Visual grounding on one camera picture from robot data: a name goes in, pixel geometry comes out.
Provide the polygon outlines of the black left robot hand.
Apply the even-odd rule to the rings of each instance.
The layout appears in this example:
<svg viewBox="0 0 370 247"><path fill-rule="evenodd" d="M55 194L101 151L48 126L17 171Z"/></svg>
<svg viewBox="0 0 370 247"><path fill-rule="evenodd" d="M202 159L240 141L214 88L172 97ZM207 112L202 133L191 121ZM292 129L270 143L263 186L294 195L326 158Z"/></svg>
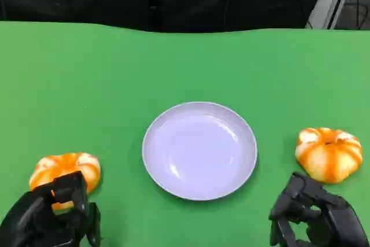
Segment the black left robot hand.
<svg viewBox="0 0 370 247"><path fill-rule="evenodd" d="M86 189L77 171L24 193L1 223L1 246L100 246L101 213Z"/></svg>

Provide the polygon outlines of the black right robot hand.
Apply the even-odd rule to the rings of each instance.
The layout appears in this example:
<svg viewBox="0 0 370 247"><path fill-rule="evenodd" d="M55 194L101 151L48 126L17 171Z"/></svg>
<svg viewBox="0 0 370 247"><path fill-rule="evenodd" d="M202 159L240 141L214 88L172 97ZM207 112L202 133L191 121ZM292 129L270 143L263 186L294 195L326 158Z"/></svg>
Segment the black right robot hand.
<svg viewBox="0 0 370 247"><path fill-rule="evenodd" d="M269 214L270 246L369 246L353 207L297 171Z"/></svg>

